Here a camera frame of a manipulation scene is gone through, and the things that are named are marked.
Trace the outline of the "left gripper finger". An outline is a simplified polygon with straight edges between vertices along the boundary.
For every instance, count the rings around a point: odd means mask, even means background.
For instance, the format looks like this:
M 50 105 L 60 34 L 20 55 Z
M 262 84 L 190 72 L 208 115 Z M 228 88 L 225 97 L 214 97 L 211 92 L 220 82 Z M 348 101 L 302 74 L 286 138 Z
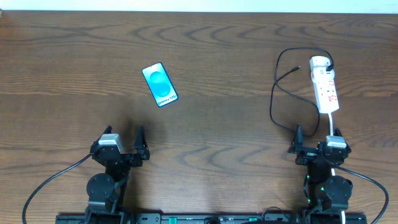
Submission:
M 148 153 L 148 146 L 143 126 L 141 126 L 137 132 L 137 137 L 134 142 L 134 149 L 137 151 L 137 153 Z
M 102 135 L 111 134 L 111 133 L 112 133 L 112 127 L 107 126 Z

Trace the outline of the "blue Galaxy smartphone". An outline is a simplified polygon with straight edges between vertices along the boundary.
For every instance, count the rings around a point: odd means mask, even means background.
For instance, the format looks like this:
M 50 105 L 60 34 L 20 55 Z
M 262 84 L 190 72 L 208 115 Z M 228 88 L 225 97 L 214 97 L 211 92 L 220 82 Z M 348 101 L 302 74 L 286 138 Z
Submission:
M 178 94 L 161 62 L 142 69 L 142 74 L 159 108 L 178 100 Z

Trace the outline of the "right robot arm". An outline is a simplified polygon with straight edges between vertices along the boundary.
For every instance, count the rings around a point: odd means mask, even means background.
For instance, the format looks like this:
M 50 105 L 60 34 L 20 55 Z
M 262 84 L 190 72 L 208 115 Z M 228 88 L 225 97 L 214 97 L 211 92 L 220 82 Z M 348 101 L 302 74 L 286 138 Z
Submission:
M 297 125 L 288 152 L 297 155 L 297 165 L 307 167 L 303 191 L 308 208 L 297 215 L 297 220 L 301 223 L 344 223 L 342 213 L 348 209 L 353 184 L 333 170 L 333 164 L 341 165 L 351 152 L 340 130 L 336 129 L 334 135 L 327 136 L 317 147 L 305 147 L 301 125 Z

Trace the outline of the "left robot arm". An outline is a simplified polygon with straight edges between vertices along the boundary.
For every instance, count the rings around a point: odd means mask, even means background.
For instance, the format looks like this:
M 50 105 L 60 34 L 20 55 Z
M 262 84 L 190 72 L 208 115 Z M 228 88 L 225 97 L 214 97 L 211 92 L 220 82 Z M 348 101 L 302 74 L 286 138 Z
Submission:
M 85 223 L 135 223 L 134 214 L 123 206 L 124 194 L 133 167 L 141 167 L 150 159 L 149 148 L 140 127 L 133 148 L 135 153 L 122 153 L 123 144 L 118 134 L 108 126 L 90 147 L 92 159 L 105 167 L 87 183 L 89 196 Z

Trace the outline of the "white power strip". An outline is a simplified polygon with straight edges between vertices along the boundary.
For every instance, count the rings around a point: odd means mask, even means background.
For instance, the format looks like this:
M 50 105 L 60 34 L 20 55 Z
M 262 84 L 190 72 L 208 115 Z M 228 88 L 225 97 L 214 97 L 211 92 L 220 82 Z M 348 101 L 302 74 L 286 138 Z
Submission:
M 329 114 L 339 109 L 334 77 L 334 71 L 328 72 L 326 67 L 314 67 L 311 71 L 317 108 L 322 114 Z

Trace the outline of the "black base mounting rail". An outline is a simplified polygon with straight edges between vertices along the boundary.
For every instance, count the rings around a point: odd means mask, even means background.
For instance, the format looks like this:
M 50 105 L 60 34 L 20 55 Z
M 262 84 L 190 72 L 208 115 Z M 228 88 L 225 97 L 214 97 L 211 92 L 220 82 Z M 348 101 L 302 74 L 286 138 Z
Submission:
M 339 215 L 313 214 L 309 219 L 300 218 L 281 212 L 270 212 L 264 215 L 255 214 L 165 214 L 133 213 L 128 215 L 105 215 L 87 213 L 85 215 L 57 215 L 55 224 L 85 223 L 126 223 L 126 224 L 239 224 L 239 223 L 341 223 Z

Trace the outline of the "white USB wall charger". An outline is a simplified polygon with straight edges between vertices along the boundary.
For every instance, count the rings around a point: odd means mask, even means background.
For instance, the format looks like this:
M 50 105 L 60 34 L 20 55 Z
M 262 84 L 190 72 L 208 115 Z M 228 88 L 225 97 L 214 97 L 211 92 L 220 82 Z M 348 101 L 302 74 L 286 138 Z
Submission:
M 325 67 L 329 72 L 333 70 L 333 63 L 328 57 L 314 56 L 310 59 L 310 68 L 313 70 L 315 67 Z

